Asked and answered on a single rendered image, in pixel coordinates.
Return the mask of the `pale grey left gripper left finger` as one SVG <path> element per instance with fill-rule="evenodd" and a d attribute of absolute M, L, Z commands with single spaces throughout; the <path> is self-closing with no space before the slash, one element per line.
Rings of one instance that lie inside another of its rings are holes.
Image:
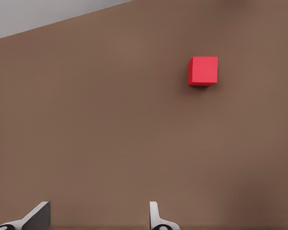
<path fill-rule="evenodd" d="M 43 201 L 22 219 L 0 225 L 0 230 L 49 230 L 50 201 Z"/>

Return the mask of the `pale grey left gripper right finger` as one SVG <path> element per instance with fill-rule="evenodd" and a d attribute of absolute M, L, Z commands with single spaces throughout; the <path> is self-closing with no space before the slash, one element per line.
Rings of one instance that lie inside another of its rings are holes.
<path fill-rule="evenodd" d="M 150 211 L 150 230 L 180 230 L 178 224 L 164 220 L 159 215 L 158 204 L 156 201 L 149 202 Z"/>

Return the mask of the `red cube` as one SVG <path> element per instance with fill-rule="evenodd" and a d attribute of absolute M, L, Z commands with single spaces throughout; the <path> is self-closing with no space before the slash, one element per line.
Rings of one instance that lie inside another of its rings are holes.
<path fill-rule="evenodd" d="M 218 57 L 192 57 L 188 63 L 189 86 L 211 86 L 217 83 Z"/>

